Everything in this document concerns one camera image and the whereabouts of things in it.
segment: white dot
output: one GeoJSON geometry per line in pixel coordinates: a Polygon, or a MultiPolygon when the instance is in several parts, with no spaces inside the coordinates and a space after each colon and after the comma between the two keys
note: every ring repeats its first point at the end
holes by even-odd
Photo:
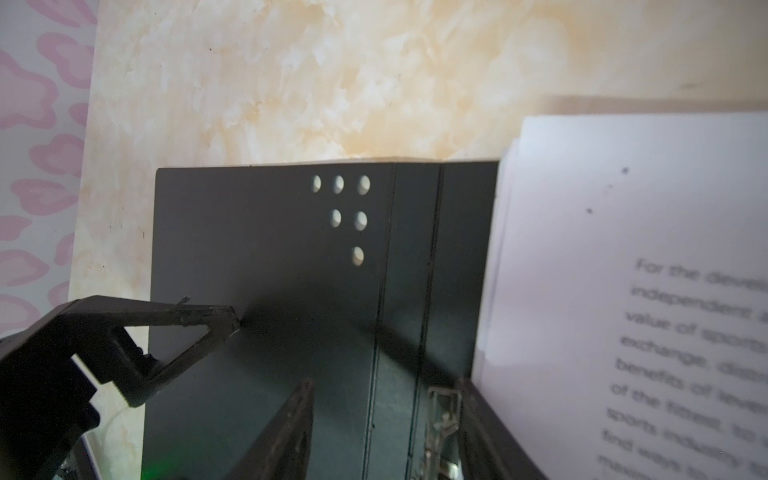
{"type": "Polygon", "coordinates": [[[368,178],[368,175],[363,175],[360,177],[360,181],[357,182],[357,193],[361,195],[365,195],[368,193],[368,190],[371,189],[371,179],[368,178]]]}
{"type": "Polygon", "coordinates": [[[341,190],[344,190],[344,179],[338,175],[333,179],[333,193],[340,194],[341,190]]]}
{"type": "Polygon", "coordinates": [[[331,212],[331,227],[336,228],[341,224],[341,212],[334,210],[331,212]]]}
{"type": "Polygon", "coordinates": [[[355,266],[362,265],[362,261],[365,258],[366,258],[366,256],[365,256],[365,254],[363,254],[362,248],[355,247],[355,248],[352,249],[352,263],[354,263],[355,266]]]}
{"type": "Polygon", "coordinates": [[[363,212],[357,212],[355,214],[355,228],[359,231],[363,231],[368,226],[368,216],[363,212]]]}

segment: paper sheet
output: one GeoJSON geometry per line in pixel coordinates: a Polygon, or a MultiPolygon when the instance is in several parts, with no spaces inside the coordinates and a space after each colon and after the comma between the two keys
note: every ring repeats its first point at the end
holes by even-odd
{"type": "Polygon", "coordinates": [[[768,114],[529,118],[507,168],[474,380],[541,470],[768,478],[768,114]]]}

